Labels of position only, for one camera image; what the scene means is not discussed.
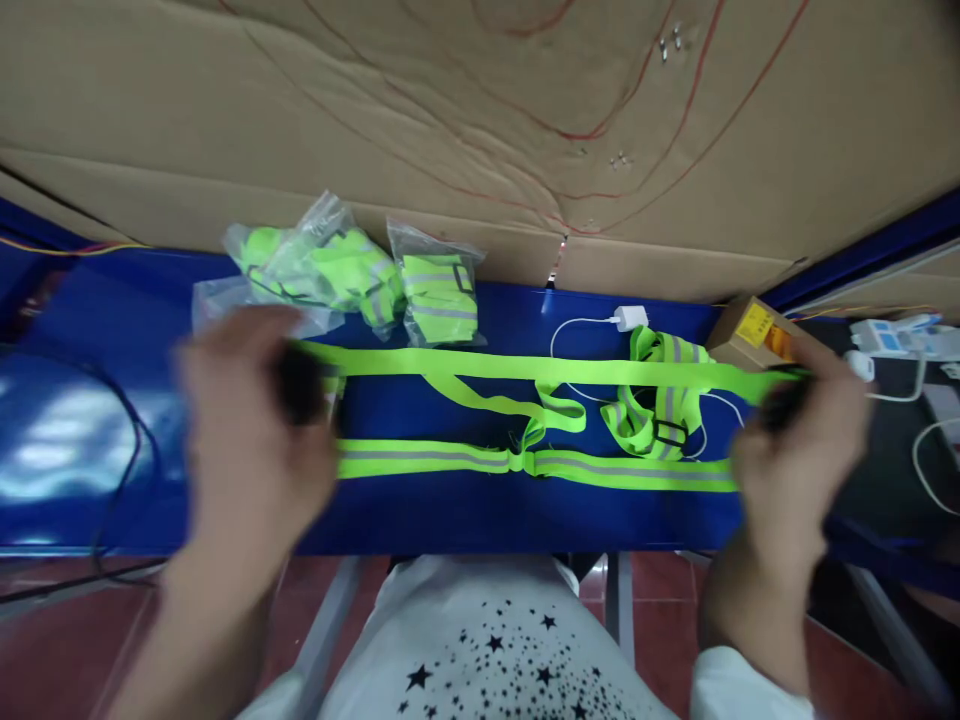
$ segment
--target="red floor tile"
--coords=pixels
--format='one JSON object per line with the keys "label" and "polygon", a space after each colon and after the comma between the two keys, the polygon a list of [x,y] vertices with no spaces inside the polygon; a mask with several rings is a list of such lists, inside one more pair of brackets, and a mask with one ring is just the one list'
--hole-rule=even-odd
{"label": "red floor tile", "polygon": [[807,661],[818,714],[844,720],[907,720],[929,717],[885,669],[815,623],[807,621]]}
{"label": "red floor tile", "polygon": [[634,602],[633,637],[637,674],[664,705],[689,717],[699,653],[696,603]]}
{"label": "red floor tile", "polygon": [[607,558],[603,557],[593,569],[587,573],[586,577],[580,583],[580,599],[584,602],[588,600],[599,600],[601,604],[606,597],[607,591]]}
{"label": "red floor tile", "polygon": [[[291,558],[273,607],[260,689],[267,687],[293,666],[339,562],[339,558]],[[386,579],[388,565],[389,558],[386,557],[370,558],[365,563],[357,596],[334,649],[327,676],[328,686],[340,671],[373,610],[377,594]]]}
{"label": "red floor tile", "polygon": [[583,604],[587,610],[593,613],[593,616],[600,622],[601,625],[604,627],[607,626],[607,615],[602,600],[583,600]]}
{"label": "red floor tile", "polygon": [[295,555],[287,563],[283,576],[285,590],[325,593],[340,567],[340,558],[333,556]]}
{"label": "red floor tile", "polygon": [[127,640],[117,654],[117,659],[113,664],[110,677],[104,686],[100,701],[90,714],[90,720],[104,720],[104,718],[107,717],[107,713],[110,712],[110,707],[113,705],[113,701],[120,691],[120,686],[123,684],[134,662],[140,655],[140,650],[147,639],[150,629],[153,627],[154,621],[157,619],[159,610],[160,595],[156,592],[150,593],[140,614],[134,618],[133,625],[127,635]]}
{"label": "red floor tile", "polygon": [[685,558],[672,552],[636,552],[633,563],[634,600],[693,600],[693,571]]}
{"label": "red floor tile", "polygon": [[710,566],[691,562],[690,567],[693,568],[693,594],[699,602],[700,596],[703,595],[703,586],[707,582],[707,572],[709,572]]}
{"label": "red floor tile", "polygon": [[103,590],[4,623],[10,624],[0,643],[5,720],[87,718],[147,593],[138,588]]}

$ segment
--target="plastic bag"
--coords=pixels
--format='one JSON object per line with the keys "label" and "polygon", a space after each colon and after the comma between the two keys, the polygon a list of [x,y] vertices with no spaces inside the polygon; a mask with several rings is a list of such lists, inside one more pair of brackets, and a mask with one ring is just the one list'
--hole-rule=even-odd
{"label": "plastic bag", "polygon": [[[193,332],[194,334],[201,332],[208,325],[228,315],[234,308],[271,302],[276,302],[275,296],[273,300],[267,300],[265,303],[261,297],[258,297],[256,286],[251,285],[242,275],[194,283],[191,308]],[[330,308],[302,307],[301,310],[303,320],[294,328],[290,334],[291,337],[303,340],[324,335],[343,325],[343,313]]]}
{"label": "plastic bag", "polygon": [[486,345],[477,332],[474,272],[486,253],[441,242],[390,218],[387,234],[407,297],[403,324],[411,347]]}
{"label": "plastic bag", "polygon": [[399,272],[330,192],[292,230],[232,225],[223,243],[273,302],[359,312],[381,340],[396,325],[404,304]]}

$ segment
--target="black buckle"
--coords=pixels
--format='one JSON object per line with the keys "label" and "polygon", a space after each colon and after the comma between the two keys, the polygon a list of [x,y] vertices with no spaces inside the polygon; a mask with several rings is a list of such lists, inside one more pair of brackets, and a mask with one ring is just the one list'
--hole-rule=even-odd
{"label": "black buckle", "polygon": [[[683,440],[678,442],[676,440],[668,440],[667,438],[660,437],[661,425],[666,425],[667,427],[676,428],[677,430],[681,431],[683,433]],[[657,418],[654,418],[653,419],[653,439],[659,440],[660,442],[666,445],[673,445],[674,447],[683,447],[684,445],[687,444],[689,435],[687,433],[687,429],[683,425],[677,425],[676,423],[672,423],[669,420],[658,420]]]}
{"label": "black buckle", "polygon": [[467,270],[465,265],[461,265],[460,263],[454,263],[450,266],[450,268],[453,270],[453,279],[457,281],[457,287],[460,288],[460,292],[469,293],[468,290],[463,289],[463,281],[460,279],[460,272],[462,271],[464,277],[469,278],[470,271]]}

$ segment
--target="black star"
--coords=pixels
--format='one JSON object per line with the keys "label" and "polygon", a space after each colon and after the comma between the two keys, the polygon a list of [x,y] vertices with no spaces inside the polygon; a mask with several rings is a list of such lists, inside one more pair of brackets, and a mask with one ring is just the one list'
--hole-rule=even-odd
{"label": "black star", "polygon": [[427,689],[426,682],[427,678],[433,675],[432,672],[427,672],[426,665],[421,665],[420,669],[415,673],[410,673],[407,675],[407,678],[410,680],[410,684],[407,685],[407,690],[409,691],[414,685],[419,685],[424,690]]}

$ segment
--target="small box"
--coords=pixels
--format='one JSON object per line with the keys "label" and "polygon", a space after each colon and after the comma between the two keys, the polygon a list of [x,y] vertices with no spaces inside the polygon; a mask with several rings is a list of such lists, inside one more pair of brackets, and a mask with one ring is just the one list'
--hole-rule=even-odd
{"label": "small box", "polygon": [[737,298],[717,321],[707,350],[717,362],[759,372],[794,362],[791,337],[811,337],[783,315],[755,297]]}

